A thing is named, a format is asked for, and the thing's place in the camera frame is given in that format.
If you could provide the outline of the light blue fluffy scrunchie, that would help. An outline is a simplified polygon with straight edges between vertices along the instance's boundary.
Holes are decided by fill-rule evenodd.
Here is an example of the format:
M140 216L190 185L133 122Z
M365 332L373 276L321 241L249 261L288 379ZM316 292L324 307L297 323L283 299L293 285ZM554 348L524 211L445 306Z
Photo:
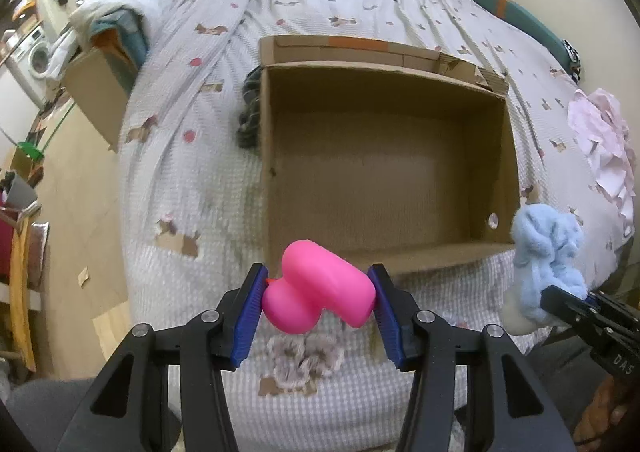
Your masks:
M584 235L574 215L547 204L530 204L515 213L511 236L515 244L513 284L503 295L499 318L508 333L523 336L560 323L541 307L547 287L587 298L582 272L573 266Z

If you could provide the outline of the beige crochet scrunchie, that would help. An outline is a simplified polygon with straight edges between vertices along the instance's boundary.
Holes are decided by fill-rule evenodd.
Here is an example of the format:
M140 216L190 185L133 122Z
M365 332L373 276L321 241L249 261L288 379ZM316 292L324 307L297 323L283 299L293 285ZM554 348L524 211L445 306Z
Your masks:
M272 377L282 390L302 389L333 376L345 360L345 350L333 335L277 335L267 342Z

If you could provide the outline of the pink flower cushion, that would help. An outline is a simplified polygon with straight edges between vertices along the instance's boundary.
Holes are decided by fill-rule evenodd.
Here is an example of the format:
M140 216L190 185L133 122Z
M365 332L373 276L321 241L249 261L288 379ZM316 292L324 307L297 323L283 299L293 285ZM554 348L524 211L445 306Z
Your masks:
M623 234L632 235L636 153L620 101L602 88L591 94L577 89L567 105L567 123L587 159L597 190L617 208Z

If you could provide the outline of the open cardboard box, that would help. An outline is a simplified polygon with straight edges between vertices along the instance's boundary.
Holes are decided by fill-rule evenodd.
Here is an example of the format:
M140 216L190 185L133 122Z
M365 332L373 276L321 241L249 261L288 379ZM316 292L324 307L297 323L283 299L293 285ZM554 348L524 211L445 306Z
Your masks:
M357 37L259 43L264 251L311 240L403 274L512 248L509 86L487 68Z

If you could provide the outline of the teal orange headboard cushion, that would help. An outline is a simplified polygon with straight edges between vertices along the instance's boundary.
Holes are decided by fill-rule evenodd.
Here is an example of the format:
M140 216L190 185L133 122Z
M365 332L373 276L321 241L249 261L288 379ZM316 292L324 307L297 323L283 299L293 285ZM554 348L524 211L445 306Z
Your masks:
M555 35L549 27L539 21L533 13L527 11L513 0L474 0L482 8L504 22L516 27L536 39L559 62L563 70L578 84L582 72L582 61L578 51L566 39Z

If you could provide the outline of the green dustpan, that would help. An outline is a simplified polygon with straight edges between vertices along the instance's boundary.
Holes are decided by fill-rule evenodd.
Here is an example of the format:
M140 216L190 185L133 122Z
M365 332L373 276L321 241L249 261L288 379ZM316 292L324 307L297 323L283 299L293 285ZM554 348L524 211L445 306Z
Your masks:
M43 159L43 152L30 142L18 142L17 147L34 162Z

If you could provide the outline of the dark green cloth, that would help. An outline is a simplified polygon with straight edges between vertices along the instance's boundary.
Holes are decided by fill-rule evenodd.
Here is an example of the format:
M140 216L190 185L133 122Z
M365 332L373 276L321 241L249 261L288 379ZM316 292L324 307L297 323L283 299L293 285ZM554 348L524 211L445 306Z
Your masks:
M239 127L236 131L236 141L242 149L255 149L258 146L260 131L260 88L262 83L262 67L256 66L251 70L242 85L242 99L244 102L239 115Z

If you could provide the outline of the small cardboard box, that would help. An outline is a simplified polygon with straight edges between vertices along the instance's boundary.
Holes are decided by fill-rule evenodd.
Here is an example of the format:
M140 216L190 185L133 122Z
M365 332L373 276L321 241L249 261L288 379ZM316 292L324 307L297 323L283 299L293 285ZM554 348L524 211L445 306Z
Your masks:
M105 56L96 49L82 52L66 66L62 84L108 147L117 152L128 96Z

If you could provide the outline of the white washing machine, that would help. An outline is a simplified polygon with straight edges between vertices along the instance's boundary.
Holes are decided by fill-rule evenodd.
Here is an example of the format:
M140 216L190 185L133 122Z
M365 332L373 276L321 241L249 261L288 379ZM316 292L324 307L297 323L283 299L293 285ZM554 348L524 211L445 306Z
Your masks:
M50 50L46 32L38 25L15 46L10 68L24 79L43 80L49 68Z

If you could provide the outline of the folded teal orange blankets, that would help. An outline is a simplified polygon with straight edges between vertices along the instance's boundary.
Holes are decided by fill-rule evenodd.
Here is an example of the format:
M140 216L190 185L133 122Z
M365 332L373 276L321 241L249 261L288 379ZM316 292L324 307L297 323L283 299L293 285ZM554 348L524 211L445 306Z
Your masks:
M90 26L89 39L119 71L132 78L142 68L149 50L140 16L127 8L95 19Z

